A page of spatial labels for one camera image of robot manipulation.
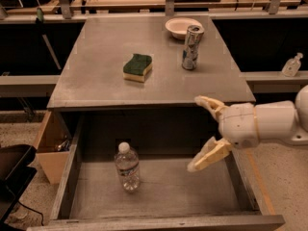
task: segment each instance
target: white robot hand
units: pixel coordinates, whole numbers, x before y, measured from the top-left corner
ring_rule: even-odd
[[[225,106],[205,96],[195,98],[197,105],[210,112],[223,136],[209,139],[188,165],[188,171],[201,170],[223,159],[232,147],[256,147],[260,142],[276,141],[290,146],[308,144],[308,86],[295,100],[262,105],[250,103]]]

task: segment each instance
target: green and yellow sponge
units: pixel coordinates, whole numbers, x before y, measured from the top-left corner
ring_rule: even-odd
[[[145,75],[152,69],[152,58],[147,55],[134,54],[133,58],[123,67],[125,80],[144,82]]]

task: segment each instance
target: floor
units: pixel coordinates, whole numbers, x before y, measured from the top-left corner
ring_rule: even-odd
[[[27,121],[23,112],[0,113],[0,143],[7,146],[17,143],[31,144],[37,135],[44,111]],[[261,144],[257,148],[240,151],[244,173],[254,190],[262,212],[283,215],[286,224],[280,231],[308,230],[308,146],[294,149],[276,143]],[[58,185],[50,185],[37,159],[33,167],[38,170],[20,201],[44,215],[47,225]],[[7,223],[26,229],[40,226],[40,215],[17,208]]]

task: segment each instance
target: soda can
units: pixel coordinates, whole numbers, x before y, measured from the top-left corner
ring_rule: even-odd
[[[183,68],[187,70],[194,70],[196,68],[198,47],[203,34],[204,29],[201,26],[192,25],[188,27],[183,50]]]

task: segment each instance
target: white bowl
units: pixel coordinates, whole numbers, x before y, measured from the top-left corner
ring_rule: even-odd
[[[191,25],[202,27],[201,23],[190,18],[173,18],[166,22],[166,28],[176,39],[185,39],[187,28]]]

